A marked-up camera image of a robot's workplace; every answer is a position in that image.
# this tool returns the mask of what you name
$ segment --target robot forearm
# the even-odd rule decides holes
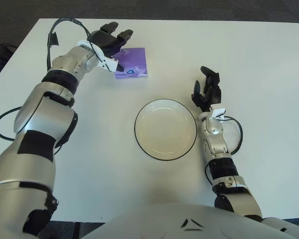
[[[32,238],[56,210],[54,149],[74,130],[76,88],[98,62],[90,49],[72,48],[53,61],[20,109],[15,140],[0,155],[0,238]]]
[[[217,195],[215,207],[260,220],[260,208],[243,177],[237,172],[223,138],[223,126],[217,116],[213,115],[216,111],[221,111],[222,116],[225,113],[221,104],[216,104],[211,105],[211,112],[204,112],[199,117],[202,121],[204,156],[213,179],[213,191]]]

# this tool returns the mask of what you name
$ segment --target black logo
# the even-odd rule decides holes
[[[184,231],[203,231],[203,226],[193,219],[186,219],[180,228],[183,228]]]

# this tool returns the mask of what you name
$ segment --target purple box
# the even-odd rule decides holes
[[[112,56],[123,66],[124,71],[114,72],[116,79],[148,76],[145,48],[125,48]]]

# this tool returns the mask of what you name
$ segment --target black cable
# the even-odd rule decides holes
[[[54,155],[56,155],[56,154],[61,150],[62,146],[63,146],[63,145],[61,145],[61,146],[58,148],[58,150],[54,153]]]
[[[236,122],[236,124],[238,125],[239,132],[240,132],[240,138],[239,138],[238,145],[237,145],[237,147],[230,153],[231,155],[234,155],[235,153],[238,152],[238,150],[239,150],[240,147],[241,147],[241,144],[243,143],[243,128],[241,127],[241,124],[239,123],[239,121],[236,120],[235,118],[230,117],[230,116],[225,116],[225,118],[228,118],[228,119],[219,119],[219,121],[230,121],[230,120],[233,120],[233,121]]]
[[[207,167],[208,167],[208,164],[206,164],[206,167],[205,167],[205,176],[206,176],[208,182],[210,183],[210,185],[213,186],[213,184],[211,183],[211,181],[209,180],[209,178],[208,178],[208,176],[207,176],[207,171],[206,171],[206,170],[207,170]]]
[[[90,43],[90,46],[91,46],[91,48],[92,48],[92,51],[93,51],[93,53],[96,55],[96,57],[99,59],[99,61],[101,61],[101,62],[103,62],[101,59],[100,59],[100,57],[96,54],[96,52],[95,52],[95,50],[94,50],[94,48],[93,48],[93,46],[92,46],[92,36],[91,36],[91,33],[89,32],[89,30],[80,22],[80,21],[78,21],[78,20],[76,20],[76,19],[74,19],[74,18],[71,18],[71,17],[62,17],[62,18],[59,18],[59,19],[57,19],[56,21],[55,21],[55,23],[53,24],[53,26],[51,27],[51,30],[50,30],[50,32],[49,32],[49,36],[48,36],[48,42],[47,42],[47,50],[48,50],[48,52],[47,52],[47,56],[46,56],[46,66],[47,66],[47,70],[49,70],[50,68],[51,68],[51,56],[50,56],[50,48],[51,48],[51,37],[52,37],[52,34],[53,34],[53,30],[55,29],[55,27],[59,24],[59,23],[61,23],[61,22],[63,22],[63,21],[70,21],[70,22],[72,22],[72,23],[74,23],[74,24],[77,24],[77,25],[79,25],[80,27],[82,27],[83,29],[84,29],[84,31],[85,31],[85,33],[86,33],[86,35],[87,35],[87,37],[88,37],[88,41],[89,41],[89,43]]]
[[[12,113],[12,112],[18,111],[18,110],[20,110],[20,109],[21,109],[21,106],[20,106],[20,107],[17,107],[17,108],[14,108],[14,109],[12,109],[12,110],[9,110],[9,111],[7,111],[7,112],[5,112],[5,113],[3,113],[2,115],[0,115],[0,120],[1,120],[3,117],[5,117],[6,115],[8,115],[8,114],[10,114],[10,113]],[[3,139],[8,140],[8,141],[14,141],[14,138],[6,137],[6,136],[2,135],[1,133],[0,133],[0,138],[3,138]]]

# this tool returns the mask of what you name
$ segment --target plate rim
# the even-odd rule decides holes
[[[150,103],[154,102],[154,101],[160,101],[160,100],[168,100],[168,101],[174,101],[176,103],[179,103],[180,105],[182,105],[185,109],[187,109],[187,111],[190,113],[190,115],[192,116],[193,120],[194,120],[194,123],[195,123],[195,139],[193,141],[193,144],[191,145],[191,147],[188,149],[188,151],[186,151],[184,154],[182,154],[181,156],[177,157],[177,158],[173,158],[173,159],[160,159],[160,158],[156,158],[152,155],[150,155],[149,153],[147,153],[143,148],[142,146],[140,145],[139,141],[138,141],[138,138],[136,136],[136,120],[138,119],[139,117],[139,114],[141,113],[141,111],[147,106],[149,105]],[[151,158],[154,158],[154,159],[157,159],[159,161],[173,161],[173,160],[177,160],[179,158],[182,158],[184,155],[186,155],[194,146],[195,142],[196,142],[196,138],[197,138],[197,124],[196,124],[196,120],[193,116],[193,114],[190,112],[190,110],[185,106],[183,105],[182,103],[178,102],[178,101],[175,101],[175,100],[171,100],[171,99],[167,99],[167,98],[160,98],[160,99],[156,99],[156,100],[152,100],[150,102],[148,102],[147,104],[145,104],[141,109],[140,111],[138,112],[138,114],[136,115],[135,117],[135,121],[134,121],[134,135],[135,135],[135,139],[136,139],[136,142],[138,143],[139,147],[143,150],[144,153],[146,153],[149,157]]]

